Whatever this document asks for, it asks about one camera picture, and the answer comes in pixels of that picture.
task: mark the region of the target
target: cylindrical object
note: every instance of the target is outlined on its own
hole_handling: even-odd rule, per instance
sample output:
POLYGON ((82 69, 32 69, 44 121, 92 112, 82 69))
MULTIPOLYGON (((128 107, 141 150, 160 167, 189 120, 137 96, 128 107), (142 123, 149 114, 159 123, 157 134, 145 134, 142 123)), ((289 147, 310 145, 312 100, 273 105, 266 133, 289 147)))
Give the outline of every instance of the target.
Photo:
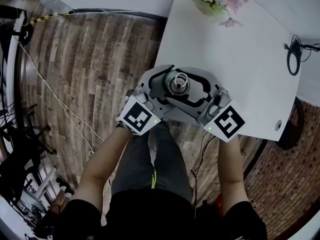
POLYGON ((171 70, 163 78, 163 87, 172 95, 183 96, 188 93, 190 82, 186 74, 171 70))
POLYGON ((4 19, 18 19, 23 10, 11 6, 0 5, 0 18, 4 19))

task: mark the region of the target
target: wooden floor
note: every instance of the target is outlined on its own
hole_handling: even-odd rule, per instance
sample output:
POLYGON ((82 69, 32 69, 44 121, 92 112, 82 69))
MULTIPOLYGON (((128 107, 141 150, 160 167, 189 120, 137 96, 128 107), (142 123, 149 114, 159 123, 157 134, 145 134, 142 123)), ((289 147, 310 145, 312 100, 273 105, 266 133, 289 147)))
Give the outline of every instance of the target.
MULTIPOLYGON (((39 0, 0 0, 0 4, 27 10, 30 20, 49 13, 39 0)), ((116 126, 115 118, 125 93, 153 67, 164 27, 155 19, 116 13, 57 17, 34 25, 34 34, 26 49, 56 95, 106 138, 116 126)), ((20 58, 22 105, 37 104, 37 125, 51 126, 45 142, 57 150, 57 155, 48 154, 46 159, 76 188, 90 157, 90 148, 22 51, 20 58)), ((77 118, 71 117, 97 150, 101 141, 77 118)), ((205 131, 177 122, 173 122, 170 129, 181 148, 193 187, 195 181, 190 170, 200 162, 200 144, 205 131)), ((256 138, 240 137, 245 167, 260 142, 256 138)), ((198 175, 198 203, 205 199, 213 202, 220 193, 217 154, 218 141, 213 140, 198 175)), ((108 187, 103 213, 108 211, 110 196, 108 187)))

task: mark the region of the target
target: white table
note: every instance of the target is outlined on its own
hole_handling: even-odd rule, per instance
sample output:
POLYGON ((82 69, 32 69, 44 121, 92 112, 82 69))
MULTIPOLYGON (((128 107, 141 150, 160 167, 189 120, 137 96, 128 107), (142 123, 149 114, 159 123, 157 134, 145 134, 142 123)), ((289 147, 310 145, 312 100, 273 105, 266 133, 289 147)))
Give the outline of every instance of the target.
MULTIPOLYGON (((291 35, 253 1, 234 16, 243 26, 219 26, 228 18, 206 16, 192 0, 174 0, 155 64, 212 72, 239 103, 246 121, 239 133, 278 141, 300 78, 287 68, 284 44, 291 35)), ((191 122, 179 113, 175 119, 191 122)))

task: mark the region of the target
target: person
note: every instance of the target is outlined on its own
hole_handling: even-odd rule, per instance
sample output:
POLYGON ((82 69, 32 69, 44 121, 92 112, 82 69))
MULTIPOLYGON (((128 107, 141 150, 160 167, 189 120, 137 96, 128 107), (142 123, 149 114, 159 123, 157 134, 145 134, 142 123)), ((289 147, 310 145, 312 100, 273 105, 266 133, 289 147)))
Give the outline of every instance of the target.
POLYGON ((56 182, 60 186, 60 191, 55 200, 51 203, 48 211, 45 213, 43 218, 38 220, 35 226, 34 235, 37 238, 48 239, 49 236, 52 236, 60 214, 69 203, 71 196, 74 194, 74 191, 70 189, 69 184, 65 181, 57 178, 56 182))
MULTIPOLYGON (((150 131, 156 140, 154 166, 148 146, 149 132, 133 136, 123 127, 115 128, 87 162, 78 189, 54 229, 54 240, 191 238, 197 234, 193 190, 179 146, 165 122, 150 131), (105 216, 107 224, 101 226, 104 186, 118 161, 105 216)), ((229 143, 219 143, 218 175, 224 214, 223 239, 266 240, 266 226, 245 191, 237 136, 229 143)), ((212 239, 215 230, 219 229, 212 225, 212 239)))

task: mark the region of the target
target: brick wall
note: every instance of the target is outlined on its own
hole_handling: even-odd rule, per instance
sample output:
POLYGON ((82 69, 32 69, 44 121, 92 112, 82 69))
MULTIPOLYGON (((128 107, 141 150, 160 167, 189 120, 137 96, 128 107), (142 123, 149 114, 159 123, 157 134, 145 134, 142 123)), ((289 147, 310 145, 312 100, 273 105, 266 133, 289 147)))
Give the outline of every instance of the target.
MULTIPOLYGON (((303 103, 304 131, 292 150, 268 141, 245 180, 252 206, 265 222, 269 239, 288 230, 320 197, 319 107, 303 103)), ((297 115, 292 112, 295 122, 297 115)))

